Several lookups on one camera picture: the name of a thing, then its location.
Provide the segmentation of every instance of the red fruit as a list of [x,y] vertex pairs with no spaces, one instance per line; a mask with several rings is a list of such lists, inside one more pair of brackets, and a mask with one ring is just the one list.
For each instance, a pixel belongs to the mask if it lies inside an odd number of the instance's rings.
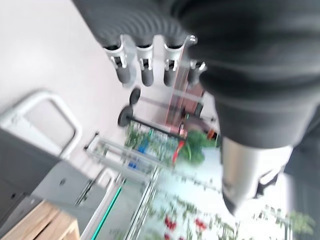
[[207,228],[207,226],[203,222],[201,223],[201,225],[199,227],[202,228],[203,230],[205,230]]
[[165,233],[165,234],[164,234],[164,239],[165,239],[165,240],[170,240],[170,236],[169,236],[168,233]]

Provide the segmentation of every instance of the black cylinder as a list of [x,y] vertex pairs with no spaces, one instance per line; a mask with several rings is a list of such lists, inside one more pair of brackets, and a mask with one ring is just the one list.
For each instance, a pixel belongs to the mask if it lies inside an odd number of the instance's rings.
[[163,82],[167,87],[172,87],[175,83],[177,76],[176,71],[172,71],[171,69],[169,70],[164,70],[164,76],[163,76]]
[[154,83],[154,72],[153,70],[144,69],[141,71],[141,78],[143,85],[150,87]]
[[130,82],[130,71],[129,66],[127,67],[119,67],[115,70],[118,76],[118,79],[121,83],[127,84]]

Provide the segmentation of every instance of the green leaves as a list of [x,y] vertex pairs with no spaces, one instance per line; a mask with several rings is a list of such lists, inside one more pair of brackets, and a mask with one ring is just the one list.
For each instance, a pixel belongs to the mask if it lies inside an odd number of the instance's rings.
[[201,131],[191,130],[188,132],[186,143],[179,152],[179,156],[189,160],[193,165],[200,165],[205,160],[202,148],[216,146],[216,142],[207,139],[207,135]]
[[286,216],[286,219],[289,221],[294,233],[309,235],[314,233],[312,227],[316,225],[316,222],[309,215],[292,211]]

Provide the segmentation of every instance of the metal pole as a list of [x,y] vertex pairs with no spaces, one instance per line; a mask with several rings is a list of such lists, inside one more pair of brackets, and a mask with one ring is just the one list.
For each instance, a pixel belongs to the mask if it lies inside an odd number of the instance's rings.
[[179,135],[177,135],[175,133],[172,133],[172,132],[168,132],[168,131],[162,130],[160,128],[157,128],[156,126],[152,126],[152,125],[150,125],[150,124],[148,124],[148,123],[146,123],[144,121],[141,121],[141,120],[135,118],[134,116],[127,116],[127,118],[130,119],[133,122],[136,122],[137,124],[141,124],[141,125],[146,126],[146,127],[150,128],[150,129],[153,129],[153,130],[156,130],[158,132],[161,132],[161,133],[167,135],[168,137],[176,138],[176,139],[178,139],[180,141],[185,141],[186,140],[182,136],[179,136]]
[[164,108],[164,109],[169,109],[170,111],[177,111],[177,112],[180,112],[181,114],[185,113],[186,115],[188,114],[188,115],[196,117],[196,118],[198,118],[200,120],[207,120],[207,121],[210,121],[210,122],[215,122],[216,121],[216,119],[214,117],[198,116],[198,115],[194,114],[193,112],[186,111],[184,107],[171,106],[169,104],[165,104],[165,103],[162,103],[162,102],[159,102],[159,101],[155,101],[155,100],[147,98],[145,96],[140,96],[139,99],[142,100],[145,103],[153,104],[153,105],[156,105],[156,106]]

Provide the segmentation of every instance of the gray surface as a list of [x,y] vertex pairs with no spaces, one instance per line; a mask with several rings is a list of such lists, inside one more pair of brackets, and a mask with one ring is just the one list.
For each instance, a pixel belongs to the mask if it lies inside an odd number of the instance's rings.
[[60,160],[0,129],[0,181],[31,194]]
[[46,199],[77,218],[81,234],[106,194],[103,188],[94,184],[86,198],[79,205],[75,205],[89,181],[88,177],[62,161],[45,176],[32,194]]

